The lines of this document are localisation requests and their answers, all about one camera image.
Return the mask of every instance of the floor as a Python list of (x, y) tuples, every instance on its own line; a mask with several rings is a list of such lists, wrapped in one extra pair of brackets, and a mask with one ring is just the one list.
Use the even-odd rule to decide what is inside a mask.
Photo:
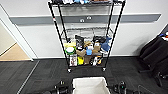
[(30, 58), (25, 54), (25, 52), (16, 43), (8, 51), (0, 56), (0, 61), (21, 61), (30, 60)]
[(42, 94), (54, 89), (61, 80), (71, 83), (73, 78), (97, 76), (105, 77), (110, 86), (124, 81), (130, 90), (136, 91), (141, 85), (142, 92), (153, 92), (146, 94), (168, 94), (167, 86), (158, 87), (150, 73), (140, 74), (139, 69), (143, 68), (138, 57), (110, 57), (105, 72), (102, 68), (77, 67), (71, 73), (67, 72), (64, 59), (1, 61), (0, 94)]

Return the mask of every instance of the white object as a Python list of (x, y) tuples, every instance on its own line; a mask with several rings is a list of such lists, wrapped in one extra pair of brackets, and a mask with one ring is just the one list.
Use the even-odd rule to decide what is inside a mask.
[(105, 51), (105, 50), (103, 50), (102, 48), (101, 48), (101, 50), (102, 50), (102, 51), (100, 51), (100, 53), (105, 54), (105, 55), (107, 55), (107, 54), (108, 54), (108, 52), (107, 52), (107, 51)]
[(96, 66), (96, 64), (97, 64), (97, 57), (94, 58), (93, 66)]
[(99, 43), (95, 43), (95, 46), (99, 46), (100, 44)]
[(81, 3), (81, 4), (84, 4), (84, 0), (80, 0), (80, 3)]
[(106, 71), (106, 68), (103, 68), (103, 71)]
[(104, 77), (75, 78), (72, 94), (110, 94), (106, 86)]
[(70, 56), (70, 66), (77, 66), (77, 56)]
[(74, 3), (74, 2), (73, 2), (73, 0), (69, 0), (69, 3), (72, 4), (72, 3)]
[(73, 52), (73, 51), (74, 51), (74, 48), (73, 48), (73, 47), (68, 47), (68, 48), (66, 49), (66, 51), (69, 52), (69, 53), (70, 53), (70, 52)]
[(94, 48), (93, 48), (93, 46), (88, 46), (88, 49), (93, 50)]
[(64, 4), (67, 4), (68, 3), (68, 0), (62, 0)]
[(168, 41), (168, 38), (162, 37), (163, 40)]
[[(71, 72), (71, 69), (68, 69), (68, 72), (70, 73)], [(58, 93), (59, 94), (59, 93)]]

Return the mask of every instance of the white wall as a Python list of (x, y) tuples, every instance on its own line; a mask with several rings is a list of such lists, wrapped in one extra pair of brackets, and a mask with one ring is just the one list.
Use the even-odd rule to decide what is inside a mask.
[[(1, 0), (0, 3), (5, 8), (10, 17), (37, 17), (51, 16), (47, 5), (48, 1), (49, 0)], [(158, 19), (158, 21), (151, 23), (120, 24), (111, 55), (138, 55), (142, 46), (153, 39), (166, 26), (168, 22), (168, 13), (166, 11), (168, 8), (167, 3), (167, 0), (127, 0), (123, 11), (124, 15), (159, 13), (161, 14), (161, 17)], [(114, 8), (114, 14), (118, 14), (119, 9), (120, 7)], [(92, 14), (95, 14), (96, 12), (98, 12), (98, 14), (109, 12), (108, 8), (104, 8), (98, 11), (94, 9), (90, 11), (88, 8), (85, 8), (84, 10), (87, 10)], [(74, 12), (74, 9), (72, 8), (70, 10), (65, 8), (63, 11), (63, 14), (65, 15), (83, 15), (79, 14), (79, 12)], [(37, 54), (37, 57), (64, 57), (54, 25), (18, 26), (18, 28), (34, 52)]]
[(0, 55), (16, 43), (2, 24), (0, 20)]
[(8, 15), (6, 14), (2, 5), (0, 5), (0, 19), (2, 20), (4, 27), (6, 28), (7, 32), (11, 35), (11, 37), (17, 42), (17, 44), (22, 48), (22, 50), (27, 54), (27, 56), (32, 58), (37, 58), (33, 53), (32, 49), (26, 43), (25, 39), (22, 37), (18, 29), (12, 22), (9, 20)]

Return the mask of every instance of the shelf post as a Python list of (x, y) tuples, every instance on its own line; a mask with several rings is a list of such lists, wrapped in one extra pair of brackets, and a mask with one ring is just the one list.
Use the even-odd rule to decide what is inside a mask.
[(125, 1), (122, 2), (122, 7), (121, 7), (121, 10), (120, 10), (120, 14), (119, 14), (118, 20), (117, 20), (117, 25), (116, 25), (116, 27), (115, 27), (115, 31), (114, 31), (113, 38), (112, 38), (112, 42), (111, 42), (111, 46), (110, 46), (110, 50), (109, 50), (109, 53), (108, 53), (108, 56), (107, 56), (107, 60), (106, 60), (106, 63), (105, 63), (105, 68), (106, 68), (107, 61), (108, 61), (108, 59), (109, 59), (109, 55), (110, 55), (110, 52), (111, 52), (112, 44), (113, 44), (113, 42), (114, 42), (114, 38), (115, 38), (117, 29), (118, 29), (118, 26), (119, 26), (119, 23), (120, 23), (120, 20), (121, 20), (121, 15), (122, 15), (124, 6), (125, 6)]
[(106, 36), (107, 36), (109, 28), (110, 28), (111, 17), (112, 17), (112, 13), (113, 13), (113, 7), (114, 7), (114, 2), (112, 3), (112, 6), (111, 6), (111, 11), (110, 11), (109, 20), (108, 20), (108, 26), (107, 26)]
[(67, 62), (67, 65), (68, 65), (68, 69), (70, 69), (69, 63), (68, 63), (68, 58), (67, 58), (66, 53), (65, 53), (64, 45), (63, 45), (63, 42), (62, 42), (62, 39), (61, 39), (61, 35), (60, 35), (60, 33), (59, 33), (58, 25), (57, 25), (57, 22), (56, 22), (56, 19), (55, 19), (55, 16), (54, 16), (54, 12), (53, 12), (53, 9), (52, 9), (52, 5), (51, 5), (50, 2), (48, 2), (48, 6), (49, 6), (49, 8), (50, 8), (50, 11), (51, 11), (51, 14), (52, 14), (52, 17), (53, 17), (53, 21), (54, 21), (54, 24), (55, 24), (55, 27), (56, 27), (56, 30), (57, 30), (57, 33), (58, 33), (58, 36), (59, 36), (59, 40), (60, 40), (60, 42), (61, 42), (62, 50), (63, 50), (64, 55), (65, 55), (65, 58), (66, 58), (66, 62)]
[(63, 17), (62, 17), (61, 8), (60, 8), (59, 4), (58, 4), (58, 10), (59, 10), (59, 14), (60, 14), (60, 17), (61, 17), (61, 23), (62, 23), (62, 27), (63, 27), (63, 32), (65, 34), (65, 39), (68, 43), (68, 38), (67, 38), (66, 30), (65, 30), (64, 20), (63, 20)]

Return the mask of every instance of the metal shelf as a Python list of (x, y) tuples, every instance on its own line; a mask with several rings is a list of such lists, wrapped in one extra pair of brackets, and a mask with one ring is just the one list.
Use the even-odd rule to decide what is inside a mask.
[(105, 2), (105, 1), (91, 1), (89, 3), (80, 4), (80, 3), (73, 3), (73, 4), (55, 4), (51, 3), (53, 7), (95, 7), (95, 6), (111, 6), (114, 3), (115, 6), (122, 5), (122, 1), (113, 1), (113, 2)]
[[(59, 40), (61, 42), (61, 46), (62, 46), (62, 50), (64, 52), (64, 55), (65, 55), (65, 58), (66, 58), (66, 63), (68, 65), (68, 72), (71, 72), (71, 68), (72, 66), (69, 65), (69, 58), (68, 56), (66, 55), (65, 53), (65, 48), (63, 46), (63, 41), (62, 41), (62, 35), (64, 34), (65, 36), (65, 40), (66, 42), (68, 42), (69, 40), (69, 37), (67, 35), (67, 32), (70, 32), (70, 31), (75, 31), (75, 30), (95, 30), (95, 29), (104, 29), (106, 32), (105, 32), (105, 36), (107, 36), (109, 34), (109, 31), (112, 33), (111, 34), (111, 37), (112, 37), (112, 41), (111, 41), (111, 45), (110, 45), (110, 49), (108, 51), (108, 55), (106, 58), (105, 63), (102, 63), (104, 66), (101, 66), (103, 67), (103, 71), (106, 70), (106, 65), (107, 65), (107, 61), (108, 61), (108, 58), (109, 58), (109, 55), (110, 55), (110, 52), (111, 52), (111, 48), (112, 48), (112, 45), (113, 45), (113, 42), (114, 42), (114, 38), (115, 38), (115, 35), (116, 35), (116, 32), (118, 30), (118, 26), (119, 26), (119, 23), (120, 23), (120, 19), (121, 19), (121, 15), (122, 15), (122, 11), (124, 9), (124, 6), (125, 6), (125, 1), (113, 1), (113, 2), (110, 2), (110, 3), (107, 3), (107, 4), (53, 4), (53, 3), (50, 3), (48, 2), (48, 5), (49, 5), (49, 8), (50, 8), (50, 11), (51, 11), (51, 14), (52, 14), (52, 17), (53, 17), (53, 21), (54, 21), (54, 24), (55, 24), (55, 27), (56, 27), (56, 30), (57, 30), (57, 33), (58, 33), (58, 36), (59, 36)], [(111, 23), (111, 17), (112, 17), (112, 12), (113, 12), (113, 7), (115, 5), (122, 5), (121, 7), (121, 10), (120, 10), (120, 14), (118, 16), (118, 20), (117, 20), (117, 23), (116, 23), (116, 26), (115, 26), (115, 29), (114, 29), (114, 32), (111, 30), (110, 28), (110, 23)], [(62, 13), (61, 13), (61, 8), (60, 7), (83, 7), (83, 6), (93, 6), (93, 7), (97, 7), (97, 6), (111, 6), (111, 11), (110, 11), (110, 14), (109, 14), (109, 20), (108, 20), (108, 23), (107, 23), (107, 27), (91, 27), (91, 28), (71, 28), (71, 29), (66, 29), (65, 28), (65, 25), (64, 25), (64, 20), (63, 20), (63, 17), (62, 17)], [(61, 18), (61, 22), (62, 22), (62, 27), (63, 27), (63, 32), (60, 34), (60, 31), (59, 31), (59, 28), (58, 28), (58, 25), (57, 25), (57, 21), (55, 19), (55, 15), (54, 15), (54, 12), (53, 12), (53, 9), (52, 7), (58, 7), (58, 10), (59, 10), (59, 14), (60, 14), (60, 18)]]

